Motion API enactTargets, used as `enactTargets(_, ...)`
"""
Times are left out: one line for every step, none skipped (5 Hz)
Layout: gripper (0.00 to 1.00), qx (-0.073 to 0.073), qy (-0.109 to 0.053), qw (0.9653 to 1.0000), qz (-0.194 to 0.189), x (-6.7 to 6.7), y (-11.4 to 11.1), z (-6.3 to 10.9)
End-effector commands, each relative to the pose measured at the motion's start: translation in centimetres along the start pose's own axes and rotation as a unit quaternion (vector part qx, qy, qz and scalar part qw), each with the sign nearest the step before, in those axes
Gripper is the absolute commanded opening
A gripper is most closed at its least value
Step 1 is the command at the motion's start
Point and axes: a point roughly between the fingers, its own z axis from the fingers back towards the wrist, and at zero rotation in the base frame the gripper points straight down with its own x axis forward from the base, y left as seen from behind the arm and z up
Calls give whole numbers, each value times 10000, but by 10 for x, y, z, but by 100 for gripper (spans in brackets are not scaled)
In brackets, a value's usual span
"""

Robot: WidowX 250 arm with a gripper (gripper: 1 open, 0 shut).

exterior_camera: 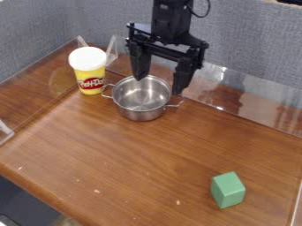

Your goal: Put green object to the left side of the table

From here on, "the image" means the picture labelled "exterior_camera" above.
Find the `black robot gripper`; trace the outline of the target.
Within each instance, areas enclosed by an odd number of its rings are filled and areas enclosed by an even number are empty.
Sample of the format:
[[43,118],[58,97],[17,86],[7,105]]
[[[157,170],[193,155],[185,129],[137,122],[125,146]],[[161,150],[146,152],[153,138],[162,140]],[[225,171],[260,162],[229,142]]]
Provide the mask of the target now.
[[149,24],[129,22],[125,45],[136,81],[149,72],[152,56],[177,63],[173,73],[172,94],[188,87],[196,69],[201,68],[208,44],[190,33],[190,18],[204,18],[193,12],[194,0],[153,0]]

